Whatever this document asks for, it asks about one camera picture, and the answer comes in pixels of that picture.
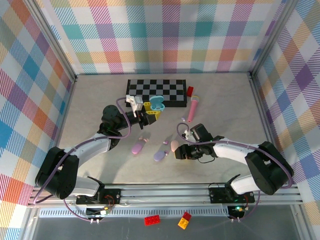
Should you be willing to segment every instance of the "blue toy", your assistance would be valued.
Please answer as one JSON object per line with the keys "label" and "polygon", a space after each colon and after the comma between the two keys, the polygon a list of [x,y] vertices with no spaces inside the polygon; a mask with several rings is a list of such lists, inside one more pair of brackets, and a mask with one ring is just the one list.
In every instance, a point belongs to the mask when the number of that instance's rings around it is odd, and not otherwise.
{"label": "blue toy", "polygon": [[152,96],[149,99],[149,102],[151,103],[150,109],[152,111],[163,111],[165,110],[165,105],[162,103],[164,101],[163,96]]}

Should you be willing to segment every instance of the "yellow block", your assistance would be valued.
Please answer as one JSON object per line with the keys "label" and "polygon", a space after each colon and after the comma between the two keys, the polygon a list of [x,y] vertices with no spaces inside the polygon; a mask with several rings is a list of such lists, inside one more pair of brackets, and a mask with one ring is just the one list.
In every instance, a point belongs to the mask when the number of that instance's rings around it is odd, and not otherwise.
{"label": "yellow block", "polygon": [[151,111],[151,108],[150,108],[151,107],[151,103],[149,101],[144,102],[143,106],[144,106],[144,109],[145,109],[146,112],[147,111]]}
{"label": "yellow block", "polygon": [[178,223],[178,226],[179,226],[180,228],[182,228],[183,230],[185,230],[185,229],[187,228],[188,224],[189,224],[189,221],[186,220],[186,219],[184,219],[184,218],[182,217],[182,218],[180,219],[180,222]]}
{"label": "yellow block", "polygon": [[155,120],[158,120],[161,115],[161,111],[146,111],[146,114],[155,115]]}

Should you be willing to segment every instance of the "purple cable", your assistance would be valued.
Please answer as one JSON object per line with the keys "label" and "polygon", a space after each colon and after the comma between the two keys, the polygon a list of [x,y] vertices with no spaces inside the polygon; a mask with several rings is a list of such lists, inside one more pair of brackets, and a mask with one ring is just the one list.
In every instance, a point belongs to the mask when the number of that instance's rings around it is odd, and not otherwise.
{"label": "purple cable", "polygon": [[[234,141],[222,141],[222,140],[216,140],[216,141],[205,141],[205,142],[193,142],[193,141],[188,141],[186,139],[184,139],[184,137],[179,133],[179,126],[180,125],[186,125],[187,127],[187,131],[189,131],[189,125],[184,123],[184,122],[180,122],[178,123],[178,125],[176,126],[176,132],[178,133],[179,137],[182,138],[184,141],[186,141],[187,143],[190,143],[190,144],[193,144],[193,145],[203,145],[203,144],[230,144],[230,145],[234,145],[234,146],[238,146],[238,147],[242,147],[242,148],[248,148],[248,149],[252,149],[252,150],[257,150],[261,153],[263,153],[264,155],[266,155],[268,158],[270,158],[272,161],[274,161],[283,171],[284,173],[287,175],[288,179],[289,179],[289,184],[287,186],[283,186],[281,187],[282,189],[289,189],[291,188],[291,186],[293,185],[293,179],[292,179],[292,176],[290,175],[289,171],[276,159],[274,158],[273,156],[271,156],[269,153],[267,153],[266,151],[260,149],[260,148],[257,148],[257,147],[254,147],[254,146],[250,146],[250,145],[247,145],[247,144],[243,144],[243,143],[239,143],[239,142],[234,142]],[[245,219],[247,217],[249,217],[258,207],[258,204],[259,204],[259,201],[260,201],[260,196],[261,196],[261,193],[260,191],[258,191],[258,198],[255,202],[255,205],[253,207],[253,209],[249,212],[249,214],[247,216],[244,216],[242,217],[241,219]]]}
{"label": "purple cable", "polygon": [[[68,151],[62,158],[61,160],[57,163],[57,165],[55,166],[55,168],[53,169],[52,173],[49,175],[49,177],[47,178],[47,180],[44,182],[44,184],[42,185],[42,187],[40,188],[40,190],[36,193],[34,199],[33,199],[33,204],[39,204],[39,203],[42,203],[43,201],[47,200],[48,198],[52,197],[53,195],[49,195],[47,197],[45,197],[44,199],[41,199],[39,201],[37,201],[38,197],[40,196],[40,194],[42,193],[42,191],[46,188],[46,186],[48,185],[48,183],[51,181],[51,179],[54,177],[55,173],[57,172],[58,168],[61,166],[61,164],[64,162],[64,160],[67,158],[67,156],[69,156],[72,152],[74,152],[77,148],[87,144],[87,143],[90,143],[92,141],[95,141],[95,140],[99,140],[99,139],[124,139],[124,138],[127,138],[130,133],[131,133],[131,124],[130,124],[130,121],[125,113],[125,111],[121,108],[120,104],[119,104],[119,101],[121,100],[125,100],[126,97],[121,97],[121,98],[118,98],[115,103],[117,105],[117,107],[120,109],[121,113],[123,114],[125,120],[126,120],[126,123],[128,124],[128,128],[129,128],[129,131],[126,135],[124,136],[100,136],[100,137],[96,137],[96,138],[91,138],[91,139],[88,139],[88,140],[85,140],[81,143],[79,143],[78,145],[76,145],[74,148],[72,148],[70,151]],[[78,218],[80,219],[83,219],[83,220],[86,220],[86,221],[89,221],[87,218],[84,218],[82,216],[79,216],[77,215],[75,212],[73,212],[66,204],[66,201],[63,200],[65,206],[70,210],[70,212],[72,212],[73,215],[77,216]]]}

